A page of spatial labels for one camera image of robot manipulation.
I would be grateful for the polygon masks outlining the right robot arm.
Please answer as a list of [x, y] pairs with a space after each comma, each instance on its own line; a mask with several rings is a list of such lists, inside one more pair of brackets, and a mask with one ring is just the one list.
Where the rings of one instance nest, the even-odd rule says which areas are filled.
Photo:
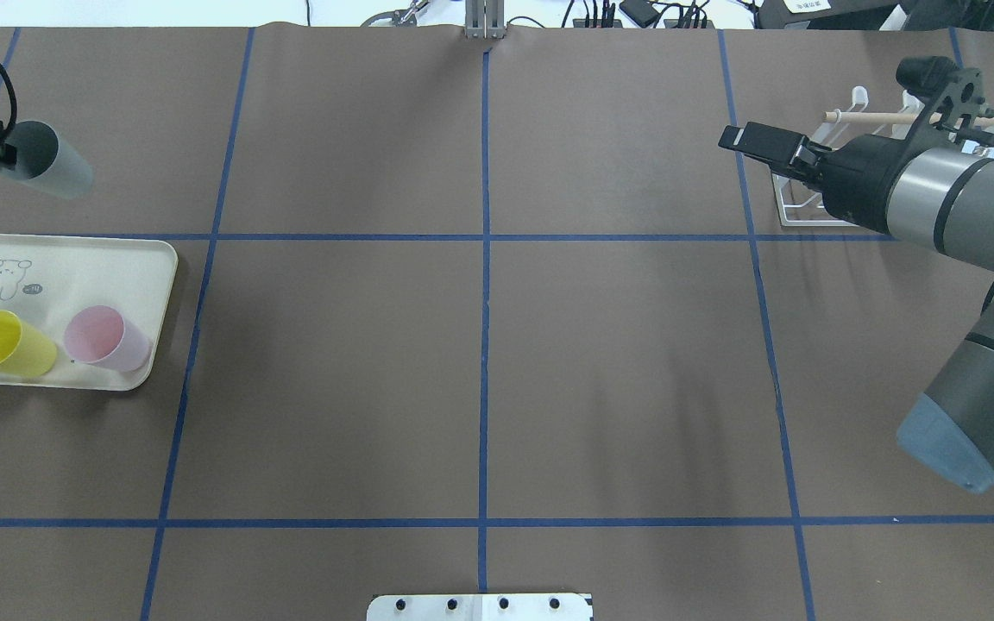
[[[943, 56], [904, 58], [896, 81], [922, 104], [906, 134], [829, 147], [765, 123], [726, 126], [718, 144], [821, 194], [837, 220], [994, 274], [994, 107], [982, 73]], [[994, 488], [994, 280], [978, 321], [916, 397], [896, 443], [966, 492]]]

